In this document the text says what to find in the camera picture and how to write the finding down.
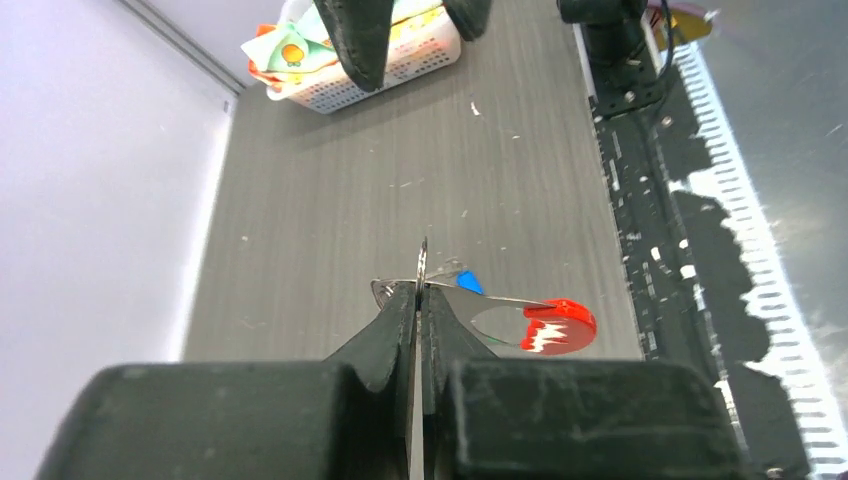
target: white wall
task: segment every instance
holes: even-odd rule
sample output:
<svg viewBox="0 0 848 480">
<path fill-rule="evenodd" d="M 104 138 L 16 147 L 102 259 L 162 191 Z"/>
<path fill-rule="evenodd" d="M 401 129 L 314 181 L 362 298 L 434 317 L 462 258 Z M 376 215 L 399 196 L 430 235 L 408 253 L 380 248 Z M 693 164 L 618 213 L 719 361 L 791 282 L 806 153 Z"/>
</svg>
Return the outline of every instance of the white wall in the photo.
<svg viewBox="0 0 848 480">
<path fill-rule="evenodd" d="M 225 91 L 116 2 L 0 0 L 0 478 L 100 368 L 179 356 Z"/>
<path fill-rule="evenodd" d="M 277 23 L 284 0 L 147 0 L 245 85 L 256 83 L 247 73 L 241 44 L 263 23 Z"/>
</svg>

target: gripper jaw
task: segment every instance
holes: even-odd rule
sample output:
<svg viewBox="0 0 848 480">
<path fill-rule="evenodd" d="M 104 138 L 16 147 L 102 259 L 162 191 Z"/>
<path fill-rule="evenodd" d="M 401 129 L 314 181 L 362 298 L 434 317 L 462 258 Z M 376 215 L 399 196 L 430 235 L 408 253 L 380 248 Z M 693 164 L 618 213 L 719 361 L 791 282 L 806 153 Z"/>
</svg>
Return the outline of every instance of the gripper jaw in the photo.
<svg viewBox="0 0 848 480">
<path fill-rule="evenodd" d="M 383 87 L 394 0 L 315 0 L 339 63 L 365 92 Z M 492 0 L 445 0 L 443 6 L 465 41 L 483 35 Z"/>
</svg>

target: red scissor handle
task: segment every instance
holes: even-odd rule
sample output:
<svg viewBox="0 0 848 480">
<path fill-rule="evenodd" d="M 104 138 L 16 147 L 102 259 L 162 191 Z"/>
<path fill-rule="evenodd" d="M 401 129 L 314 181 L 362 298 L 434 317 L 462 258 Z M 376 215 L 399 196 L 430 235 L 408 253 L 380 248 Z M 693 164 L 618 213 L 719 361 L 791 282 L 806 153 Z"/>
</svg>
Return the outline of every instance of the red scissor handle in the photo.
<svg viewBox="0 0 848 480">
<path fill-rule="evenodd" d="M 588 347 L 598 334 L 595 316 L 567 298 L 544 300 L 550 307 L 527 307 L 530 320 L 521 349 L 540 355 L 563 355 Z"/>
</svg>

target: gray table surface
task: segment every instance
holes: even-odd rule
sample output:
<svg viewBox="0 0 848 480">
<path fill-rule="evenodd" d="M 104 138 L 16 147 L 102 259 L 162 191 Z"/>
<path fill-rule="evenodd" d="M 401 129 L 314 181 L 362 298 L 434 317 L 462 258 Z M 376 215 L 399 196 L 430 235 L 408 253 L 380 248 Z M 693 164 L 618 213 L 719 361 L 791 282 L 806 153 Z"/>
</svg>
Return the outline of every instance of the gray table surface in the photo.
<svg viewBox="0 0 848 480">
<path fill-rule="evenodd" d="M 458 257 L 487 293 L 597 316 L 577 356 L 640 358 L 572 30 L 496 2 L 455 65 L 338 114 L 239 101 L 187 360 L 322 358 L 377 313 L 372 278 Z M 480 112 L 475 116 L 471 103 Z M 493 312 L 489 332 L 526 323 Z"/>
</svg>

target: white basket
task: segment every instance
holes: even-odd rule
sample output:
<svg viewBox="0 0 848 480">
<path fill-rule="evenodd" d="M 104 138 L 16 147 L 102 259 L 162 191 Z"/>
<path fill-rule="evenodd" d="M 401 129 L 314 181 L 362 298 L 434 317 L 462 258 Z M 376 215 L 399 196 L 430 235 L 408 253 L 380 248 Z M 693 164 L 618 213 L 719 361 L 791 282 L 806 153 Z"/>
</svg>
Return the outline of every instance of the white basket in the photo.
<svg viewBox="0 0 848 480">
<path fill-rule="evenodd" d="M 402 34 L 389 44 L 386 76 L 382 89 L 366 93 L 350 81 L 340 63 L 303 75 L 299 85 L 286 83 L 281 92 L 268 87 L 268 98 L 294 102 L 318 113 L 332 113 L 383 90 L 408 82 L 425 73 L 456 62 L 462 51 L 462 41 L 444 7 L 438 7 L 436 18 L 415 32 Z"/>
</svg>

